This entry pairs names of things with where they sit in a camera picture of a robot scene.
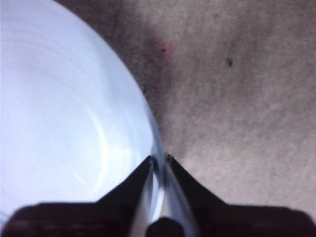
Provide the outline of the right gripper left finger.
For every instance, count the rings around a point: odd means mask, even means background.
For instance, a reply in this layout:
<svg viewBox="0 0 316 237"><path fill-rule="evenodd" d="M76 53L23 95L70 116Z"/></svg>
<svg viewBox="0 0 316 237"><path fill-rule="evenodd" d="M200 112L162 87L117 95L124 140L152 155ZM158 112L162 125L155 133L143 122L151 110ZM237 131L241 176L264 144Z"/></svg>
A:
<svg viewBox="0 0 316 237"><path fill-rule="evenodd" d="M142 236L151 219L154 161L148 156L96 202L49 202L19 208L3 237Z"/></svg>

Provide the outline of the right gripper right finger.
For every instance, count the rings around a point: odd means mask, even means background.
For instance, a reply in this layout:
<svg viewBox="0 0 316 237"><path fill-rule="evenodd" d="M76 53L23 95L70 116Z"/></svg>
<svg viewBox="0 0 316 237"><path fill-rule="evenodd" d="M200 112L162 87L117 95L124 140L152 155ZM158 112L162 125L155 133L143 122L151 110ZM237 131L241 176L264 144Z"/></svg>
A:
<svg viewBox="0 0 316 237"><path fill-rule="evenodd" d="M165 158L170 217L186 237L314 237L316 225L303 211L279 206L234 205L200 184L171 155Z"/></svg>

